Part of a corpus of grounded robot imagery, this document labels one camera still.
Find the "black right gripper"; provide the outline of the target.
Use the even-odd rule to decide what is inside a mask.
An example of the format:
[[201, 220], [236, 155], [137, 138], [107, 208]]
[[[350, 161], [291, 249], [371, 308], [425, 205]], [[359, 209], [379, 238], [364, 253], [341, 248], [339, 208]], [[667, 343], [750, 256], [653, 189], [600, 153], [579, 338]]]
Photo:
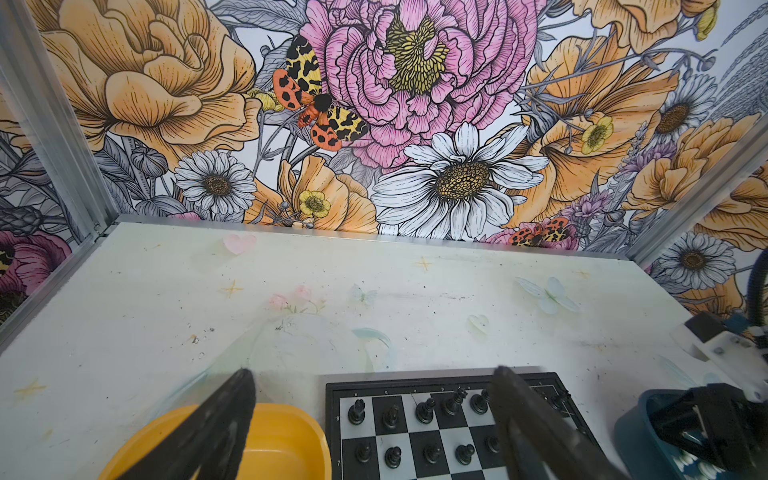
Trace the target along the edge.
[[672, 332], [691, 356], [710, 361], [734, 383], [687, 390], [650, 415], [656, 435], [727, 471], [767, 469], [767, 336], [736, 334], [708, 312]]

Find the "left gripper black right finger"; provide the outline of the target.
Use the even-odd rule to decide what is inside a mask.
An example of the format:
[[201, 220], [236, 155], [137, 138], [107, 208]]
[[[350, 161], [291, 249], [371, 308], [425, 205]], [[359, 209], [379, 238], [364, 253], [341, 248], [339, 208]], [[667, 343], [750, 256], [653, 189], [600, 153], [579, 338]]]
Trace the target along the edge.
[[488, 392], [510, 479], [627, 477], [512, 369], [495, 368]]

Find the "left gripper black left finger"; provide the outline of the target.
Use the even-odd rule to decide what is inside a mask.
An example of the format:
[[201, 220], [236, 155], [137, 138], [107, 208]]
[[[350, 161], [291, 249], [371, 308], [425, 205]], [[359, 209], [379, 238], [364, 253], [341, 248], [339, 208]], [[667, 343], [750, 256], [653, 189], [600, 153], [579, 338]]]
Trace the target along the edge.
[[252, 372], [233, 373], [122, 479], [234, 479], [256, 405]]

